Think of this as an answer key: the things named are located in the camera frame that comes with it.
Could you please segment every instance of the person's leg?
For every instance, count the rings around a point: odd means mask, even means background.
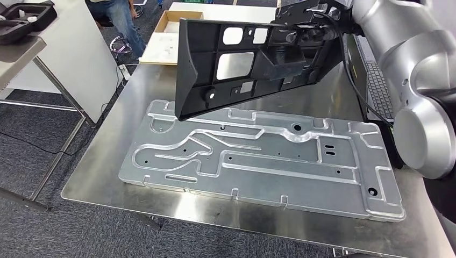
[[[89,0],[85,0],[85,4],[90,11],[90,14],[94,19],[103,17],[106,15],[106,8],[103,6],[103,3],[93,3]]]
[[[146,44],[134,28],[128,0],[111,0],[106,2],[106,15],[122,37],[130,44],[133,54],[138,58],[143,55]]]

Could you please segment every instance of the black cable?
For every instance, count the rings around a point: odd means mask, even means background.
[[[118,70],[119,70],[120,72],[122,72],[121,69],[119,68],[119,66],[116,66],[116,77],[117,77],[117,82],[116,82],[116,89],[115,89],[115,91],[114,91],[114,94],[116,95],[116,98],[119,97],[119,94],[117,94],[117,89],[119,88],[119,74],[117,73]]]
[[[370,110],[372,113],[374,113],[374,115],[376,115],[379,119],[381,119],[387,126],[393,128],[393,125],[390,122],[388,122],[386,119],[384,119],[377,111],[374,110],[373,107],[371,107],[367,103],[366,99],[364,99],[364,97],[361,95],[358,88],[356,88],[352,73],[350,72],[350,69],[348,68],[348,60],[347,60],[347,56],[345,55],[345,45],[344,45],[344,38],[343,38],[344,36],[342,35],[342,32],[339,29],[339,26],[337,26],[336,21],[326,13],[314,11],[314,10],[308,10],[308,11],[314,12],[315,15],[321,15],[321,16],[325,17],[332,24],[332,26],[334,26],[334,29],[336,30],[337,34],[339,35],[340,48],[341,48],[341,51],[343,51],[342,62],[344,63],[345,73],[347,74],[348,80],[350,81],[350,85],[352,86],[356,95],[358,95],[358,98],[361,99],[363,104],[367,107],[367,109]]]
[[[111,104],[111,103],[104,103],[104,104],[101,106],[101,110],[102,110],[102,111],[103,111],[103,106],[104,106],[104,105],[113,105],[113,104]],[[102,118],[99,120],[98,124],[95,125],[95,127],[92,127],[92,128],[94,128],[94,130],[92,130],[92,133],[90,134],[89,138],[88,138],[87,141],[84,143],[84,145],[82,145],[79,149],[77,149],[75,152],[73,152],[73,153],[71,153],[71,154],[69,154],[69,153],[67,153],[67,152],[63,152],[63,151],[61,151],[61,150],[58,151],[58,152],[53,152],[53,151],[50,151],[50,150],[48,151],[48,150],[46,150],[46,149],[41,148],[40,146],[38,146],[38,145],[36,145],[36,144],[33,144],[33,143],[31,143],[31,142],[29,142],[29,141],[26,141],[26,140],[24,140],[24,139],[20,139],[20,138],[14,137],[14,136],[12,136],[12,135],[9,135],[9,134],[3,133],[3,132],[0,132],[0,134],[2,134],[2,135],[4,135],[4,136],[7,136],[7,137],[9,137],[9,138],[13,138],[13,139],[18,140],[18,141],[25,142],[26,144],[29,144],[29,145],[31,145],[31,146],[37,148],[37,149],[40,149],[40,150],[42,150],[43,152],[47,152],[47,153],[51,153],[51,154],[63,153],[63,154],[66,154],[66,155],[68,155],[68,156],[74,156],[76,153],[78,153],[80,150],[82,150],[85,146],[87,146],[87,144],[89,144],[90,139],[91,139],[92,136],[94,135],[96,129],[99,128],[99,126],[101,126],[101,123],[102,123],[103,121],[104,121],[104,117],[103,117],[103,114],[102,114]]]
[[[119,97],[119,95],[117,94],[117,89],[118,89],[118,86],[119,86],[119,74],[118,74],[118,70],[120,70],[120,69],[119,69],[118,66],[116,66],[116,77],[117,77],[116,89],[115,89],[116,98]],[[20,138],[18,138],[18,137],[14,137],[14,136],[12,136],[12,135],[9,135],[9,134],[3,133],[3,132],[0,132],[0,134],[1,134],[1,135],[4,135],[4,136],[6,136],[6,137],[9,137],[9,138],[18,140],[18,141],[25,142],[26,144],[29,144],[29,145],[31,145],[31,146],[37,148],[37,149],[40,149],[40,150],[43,151],[43,152],[47,152],[47,153],[50,153],[50,154],[59,154],[59,153],[63,153],[63,154],[66,154],[66,155],[68,155],[68,156],[74,156],[76,153],[78,153],[80,150],[82,150],[85,146],[87,146],[87,144],[89,144],[90,139],[91,139],[92,136],[94,135],[95,131],[101,126],[101,123],[103,123],[103,121],[104,121],[104,117],[103,117],[103,107],[104,107],[105,105],[114,105],[114,103],[108,102],[108,103],[104,103],[103,105],[101,105],[101,108],[100,108],[100,110],[101,110],[101,117],[100,117],[100,120],[98,121],[98,123],[97,123],[94,127],[92,127],[93,130],[92,130],[92,133],[90,134],[89,138],[87,139],[87,141],[86,141],[79,149],[77,149],[75,152],[73,152],[73,153],[71,153],[71,154],[70,154],[70,153],[67,153],[67,152],[63,152],[63,151],[61,151],[61,150],[58,151],[58,152],[53,152],[53,151],[51,151],[51,150],[48,151],[48,150],[46,150],[46,149],[44,149],[44,148],[42,148],[42,147],[40,147],[40,146],[38,146],[38,145],[36,145],[36,144],[33,144],[33,143],[31,143],[31,142],[29,142],[29,141],[26,141],[26,140],[24,140],[24,139],[20,139]]]

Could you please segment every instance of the person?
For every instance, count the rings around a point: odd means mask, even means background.
[[[124,40],[130,45],[136,58],[143,55],[146,44],[134,27],[133,19],[137,17],[133,0],[85,0],[97,26],[98,17],[107,16]]]

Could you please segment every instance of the metal plate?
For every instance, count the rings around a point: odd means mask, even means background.
[[[127,183],[379,221],[405,211],[374,124],[233,108],[184,122],[153,101],[119,172]]]

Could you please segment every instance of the black tray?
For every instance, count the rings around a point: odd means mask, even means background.
[[[32,32],[29,22],[23,20],[0,21],[0,45],[9,45]]]
[[[25,16],[19,17],[19,10],[25,12]],[[35,16],[37,21],[31,23],[32,31],[42,31],[51,24],[57,18],[57,12],[55,11],[52,4],[40,3],[40,4],[14,4],[6,9],[2,16],[7,20],[22,20],[27,21],[28,17]]]

